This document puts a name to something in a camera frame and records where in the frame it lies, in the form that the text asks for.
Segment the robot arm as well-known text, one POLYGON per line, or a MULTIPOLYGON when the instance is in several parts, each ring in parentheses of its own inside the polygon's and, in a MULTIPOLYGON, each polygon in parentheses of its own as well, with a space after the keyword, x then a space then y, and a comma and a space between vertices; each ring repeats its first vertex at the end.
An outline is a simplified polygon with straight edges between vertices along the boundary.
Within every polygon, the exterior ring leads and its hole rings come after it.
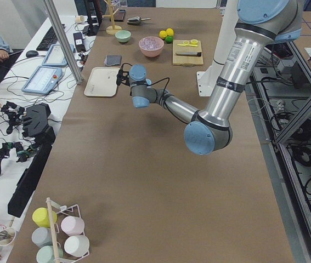
POLYGON ((236 37, 205 109, 198 110, 166 89, 150 87, 143 65, 133 65, 126 82, 131 88, 134 107, 157 103, 186 123, 185 144, 197 155, 225 148, 233 137, 229 116, 262 50, 266 45, 293 41, 300 36, 303 5, 303 1, 236 3, 236 37))

